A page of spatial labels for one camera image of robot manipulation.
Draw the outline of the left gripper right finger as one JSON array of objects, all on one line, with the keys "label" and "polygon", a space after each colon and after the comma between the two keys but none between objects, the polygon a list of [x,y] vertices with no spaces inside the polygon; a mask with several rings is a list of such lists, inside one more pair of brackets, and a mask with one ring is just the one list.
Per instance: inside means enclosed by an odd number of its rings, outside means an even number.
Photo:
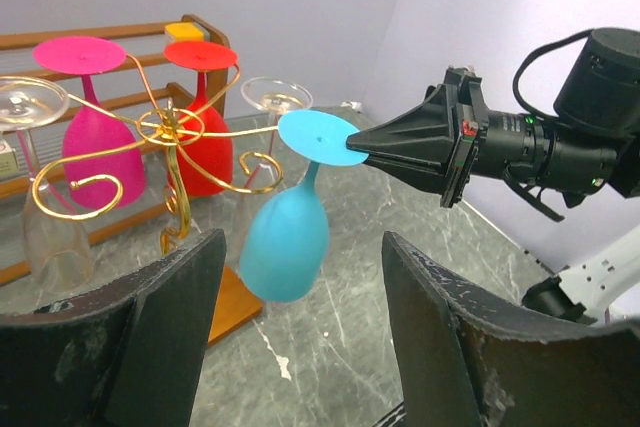
[{"label": "left gripper right finger", "polygon": [[635,426],[639,324],[511,303],[394,232],[382,267],[410,426]]}]

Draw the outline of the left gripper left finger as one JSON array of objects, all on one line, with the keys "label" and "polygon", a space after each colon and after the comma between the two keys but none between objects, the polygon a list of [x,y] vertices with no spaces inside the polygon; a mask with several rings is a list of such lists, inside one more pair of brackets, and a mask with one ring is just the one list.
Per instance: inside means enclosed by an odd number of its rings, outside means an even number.
[{"label": "left gripper left finger", "polygon": [[2,425],[188,425],[225,254],[211,229],[97,289],[2,315]]}]

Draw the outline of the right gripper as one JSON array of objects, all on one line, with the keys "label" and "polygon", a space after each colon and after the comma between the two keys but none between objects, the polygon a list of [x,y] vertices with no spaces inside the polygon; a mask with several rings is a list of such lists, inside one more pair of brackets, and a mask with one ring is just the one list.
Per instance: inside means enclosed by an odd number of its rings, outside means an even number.
[{"label": "right gripper", "polygon": [[441,195],[440,206],[451,208],[462,198],[488,123],[481,82],[467,67],[449,67],[446,85],[430,87],[419,106],[350,135],[346,146],[366,153],[366,165]]}]

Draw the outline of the clear flute glass three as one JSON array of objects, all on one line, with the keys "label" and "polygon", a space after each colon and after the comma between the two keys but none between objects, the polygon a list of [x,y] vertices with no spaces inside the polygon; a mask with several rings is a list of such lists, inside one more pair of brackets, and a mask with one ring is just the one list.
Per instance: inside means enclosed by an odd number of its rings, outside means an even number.
[{"label": "clear flute glass three", "polygon": [[[52,82],[21,76],[1,78],[1,130],[17,134],[30,183],[41,170],[31,131],[58,120],[68,107],[68,95]],[[47,180],[38,184],[35,193],[28,193],[22,215],[26,262],[41,289],[71,292],[94,272],[87,232],[81,223],[49,216],[42,207],[65,215],[75,213]]]}]

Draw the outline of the clear flute glass one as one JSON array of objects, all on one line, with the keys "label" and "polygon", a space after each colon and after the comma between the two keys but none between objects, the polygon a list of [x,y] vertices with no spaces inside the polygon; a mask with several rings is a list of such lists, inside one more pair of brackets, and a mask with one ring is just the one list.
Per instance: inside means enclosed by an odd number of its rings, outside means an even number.
[{"label": "clear flute glass one", "polygon": [[[249,161],[256,161],[251,168],[250,175],[244,185],[249,190],[264,190],[266,187],[274,184],[278,179],[276,167],[263,157],[248,157]],[[262,205],[273,197],[280,189],[280,186],[274,187],[268,192],[262,191],[258,194],[241,194],[237,203],[234,214],[232,231],[231,231],[231,247],[232,250],[239,254],[244,246],[244,242],[251,225],[251,222]]]}]

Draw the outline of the blue plastic wine glass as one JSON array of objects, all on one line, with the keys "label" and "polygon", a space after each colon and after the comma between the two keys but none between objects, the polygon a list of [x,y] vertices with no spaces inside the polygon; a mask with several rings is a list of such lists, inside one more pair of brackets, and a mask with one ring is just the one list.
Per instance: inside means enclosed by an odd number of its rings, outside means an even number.
[{"label": "blue plastic wine glass", "polygon": [[284,115],[282,142],[309,161],[302,180],[267,201],[254,217],[241,252],[239,276],[267,302],[290,303],[311,290],[329,247],[329,221],[315,190],[322,165],[351,167],[366,153],[347,148],[359,129],[332,114],[304,110]]}]

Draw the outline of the pink plastic wine glass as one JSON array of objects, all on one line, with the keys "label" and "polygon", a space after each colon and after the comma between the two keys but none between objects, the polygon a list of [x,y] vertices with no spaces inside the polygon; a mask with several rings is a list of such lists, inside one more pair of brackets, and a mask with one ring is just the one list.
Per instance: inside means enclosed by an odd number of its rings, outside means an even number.
[{"label": "pink plastic wine glass", "polygon": [[[119,67],[126,59],[118,44],[89,36],[61,37],[43,42],[33,49],[36,62],[43,68],[81,77],[85,100],[98,106],[92,77]],[[95,153],[128,145],[134,135],[124,122],[89,107],[82,107],[69,124],[62,143],[62,155]],[[119,208],[135,202],[146,188],[142,156],[138,149],[69,163],[64,167],[66,179],[79,181],[98,174],[109,174],[123,185]],[[70,192],[72,200],[88,210],[107,204],[115,195],[111,182],[96,182]]]}]

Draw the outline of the red plastic wine glass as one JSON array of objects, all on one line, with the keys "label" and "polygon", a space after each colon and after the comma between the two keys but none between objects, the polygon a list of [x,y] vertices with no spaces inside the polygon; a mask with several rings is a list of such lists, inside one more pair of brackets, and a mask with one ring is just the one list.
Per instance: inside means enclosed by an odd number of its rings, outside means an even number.
[{"label": "red plastic wine glass", "polygon": [[[231,67],[237,61],[237,54],[233,50],[209,41],[174,42],[165,48],[164,55],[171,63],[197,72],[196,95],[187,107],[187,110],[193,113],[209,100],[207,74]],[[194,143],[184,145],[183,148],[207,173],[224,182],[231,182],[233,146],[230,138],[201,137]],[[190,197],[208,197],[223,190],[189,164],[182,153],[178,153],[178,164],[186,192]]]}]

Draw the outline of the clear flute glass two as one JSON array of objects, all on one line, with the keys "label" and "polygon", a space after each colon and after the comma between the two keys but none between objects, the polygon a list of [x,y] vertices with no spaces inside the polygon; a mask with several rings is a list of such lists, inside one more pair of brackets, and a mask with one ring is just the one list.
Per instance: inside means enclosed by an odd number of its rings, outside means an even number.
[{"label": "clear flute glass two", "polygon": [[311,93],[301,85],[273,77],[254,77],[240,88],[244,100],[255,109],[268,114],[268,125],[276,126],[290,112],[309,109]]}]

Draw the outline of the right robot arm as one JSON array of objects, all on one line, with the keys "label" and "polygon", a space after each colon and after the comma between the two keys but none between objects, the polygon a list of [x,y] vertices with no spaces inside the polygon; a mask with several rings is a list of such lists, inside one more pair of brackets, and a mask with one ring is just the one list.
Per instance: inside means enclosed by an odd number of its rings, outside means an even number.
[{"label": "right robot arm", "polygon": [[626,199],[639,194],[639,34],[617,27],[577,34],[583,48],[546,114],[529,103],[520,113],[490,109],[480,78],[449,67],[414,109],[350,135],[366,164],[449,208],[472,176],[504,182],[552,221],[545,190],[567,207],[610,186]]}]

